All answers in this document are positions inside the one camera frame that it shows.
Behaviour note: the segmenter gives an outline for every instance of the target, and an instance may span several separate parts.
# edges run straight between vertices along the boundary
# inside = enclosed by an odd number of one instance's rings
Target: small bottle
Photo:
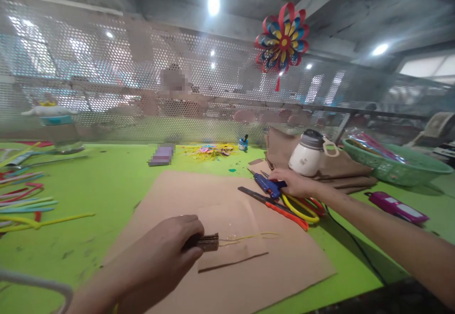
[[[84,150],[84,145],[70,115],[40,117],[57,154],[73,154]]]
[[[243,151],[248,150],[248,135],[245,135],[243,139],[238,140],[238,149]]]
[[[50,101],[40,103],[30,111],[22,113],[24,116],[39,117],[57,154],[72,154],[84,150],[84,145],[70,116],[75,114],[77,111]]]

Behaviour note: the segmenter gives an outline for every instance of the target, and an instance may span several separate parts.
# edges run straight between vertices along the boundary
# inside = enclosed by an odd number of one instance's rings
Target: electric cord
[[[335,218],[332,216],[332,214],[330,213],[330,210],[328,208],[327,205],[325,205],[325,208],[326,208],[326,212],[329,214],[330,218],[332,218],[332,220],[338,224],[339,227],[341,227],[344,231],[347,232],[347,234],[352,238],[352,240],[354,241],[354,243],[357,245],[357,247],[359,248],[361,254],[363,255],[363,257],[365,257],[366,261],[368,262],[368,265],[371,267],[371,269],[373,270],[374,274],[376,275],[376,277],[380,280],[380,282],[382,283],[382,285],[384,287],[387,287],[389,284],[385,281],[384,277],[381,275],[381,273],[379,272],[379,270],[374,266],[373,262],[371,262],[371,259],[368,257],[368,255],[366,254],[365,250],[362,248],[362,246],[359,244],[359,242],[357,241],[357,239],[355,239],[354,235],[352,233],[350,233],[348,231],[348,229],[346,229],[343,225],[341,225],[339,222],[337,222],[335,220]]]

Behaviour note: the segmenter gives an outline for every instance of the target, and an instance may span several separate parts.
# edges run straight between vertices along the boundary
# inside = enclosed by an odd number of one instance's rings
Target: paper flower decoration
[[[289,13],[287,20],[284,19],[286,10]],[[263,72],[278,73],[275,91],[280,90],[280,76],[288,72],[289,66],[298,66],[302,54],[308,50],[308,43],[303,40],[309,34],[309,26],[303,24],[305,16],[304,9],[295,13],[294,5],[288,2],[281,8],[278,18],[270,15],[262,22],[264,32],[257,36],[256,46],[264,51],[257,55],[256,62],[263,66]]]

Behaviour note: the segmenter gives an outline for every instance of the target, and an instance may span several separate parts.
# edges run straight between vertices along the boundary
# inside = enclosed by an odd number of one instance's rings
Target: green plastic basket
[[[442,174],[450,174],[454,170],[445,163],[427,155],[415,152],[409,148],[384,144],[388,150],[405,158],[407,164],[393,161],[385,157],[362,150],[350,140],[343,140],[345,151],[350,157],[362,165],[373,167],[372,175],[379,180],[401,186],[415,186],[426,184]]]

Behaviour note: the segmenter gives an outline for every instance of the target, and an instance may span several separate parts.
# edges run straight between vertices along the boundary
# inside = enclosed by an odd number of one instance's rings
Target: ceiling light
[[[382,53],[384,53],[385,51],[387,51],[388,48],[389,48],[389,45],[387,45],[387,44],[379,45],[379,46],[377,46],[376,49],[373,51],[373,55],[381,55]]]
[[[209,0],[209,14],[211,16],[217,15],[219,12],[219,0]]]

